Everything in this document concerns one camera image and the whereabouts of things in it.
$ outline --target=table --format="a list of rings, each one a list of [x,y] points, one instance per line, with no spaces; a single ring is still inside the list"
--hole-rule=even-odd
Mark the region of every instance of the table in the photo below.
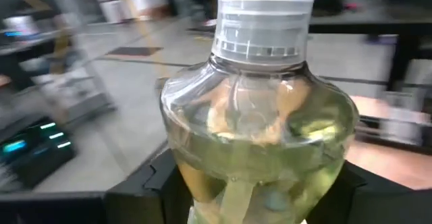
[[[387,91],[398,90],[411,59],[419,51],[421,37],[432,35],[432,17],[425,19],[395,19],[387,14],[380,0],[360,4],[358,12],[347,11],[339,16],[312,18],[309,32],[322,34],[397,34]]]
[[[41,34],[39,39],[14,43],[0,49],[0,73],[11,78],[11,83],[17,90],[34,86],[32,78],[20,66],[21,62],[42,57],[54,51],[55,39],[60,31]]]
[[[413,190],[432,188],[432,156],[353,140],[346,160]]]

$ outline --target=wooden surface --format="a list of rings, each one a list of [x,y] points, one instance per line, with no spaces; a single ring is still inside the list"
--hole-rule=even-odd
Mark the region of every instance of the wooden surface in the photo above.
[[[7,86],[11,82],[11,79],[7,76],[0,75],[0,87]]]
[[[386,117],[387,105],[377,99],[352,96],[361,115]],[[353,140],[346,159],[406,187],[432,188],[432,156]]]

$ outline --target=gray floor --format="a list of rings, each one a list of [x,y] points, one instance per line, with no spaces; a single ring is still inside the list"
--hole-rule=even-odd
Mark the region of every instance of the gray floor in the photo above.
[[[84,124],[74,134],[78,156],[47,178],[38,192],[106,190],[119,183],[165,139],[155,79],[180,67],[161,67],[110,59],[101,55],[118,47],[163,47],[143,61],[194,64],[204,61],[211,40],[199,41],[185,29],[187,19],[143,22],[146,36],[135,26],[91,26],[77,36],[81,48],[94,59],[118,111]],[[308,63],[320,76],[385,80],[392,47],[368,45],[363,35],[313,34]],[[414,61],[410,82],[421,82],[430,70],[428,61]],[[368,84],[336,82],[352,95],[376,97],[382,89]]]

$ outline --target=black holder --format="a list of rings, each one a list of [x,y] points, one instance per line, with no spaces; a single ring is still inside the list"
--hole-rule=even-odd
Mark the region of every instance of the black holder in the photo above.
[[[346,162],[308,224],[427,224],[432,190],[414,191]],[[0,195],[4,224],[186,224],[192,197],[170,150],[107,192]]]
[[[54,121],[46,115],[28,113],[2,129],[0,193],[31,190],[75,157],[76,149],[66,129],[60,125],[53,125],[44,130],[41,127],[52,123]],[[13,145],[14,142],[23,142],[24,146],[5,152],[6,147]]]

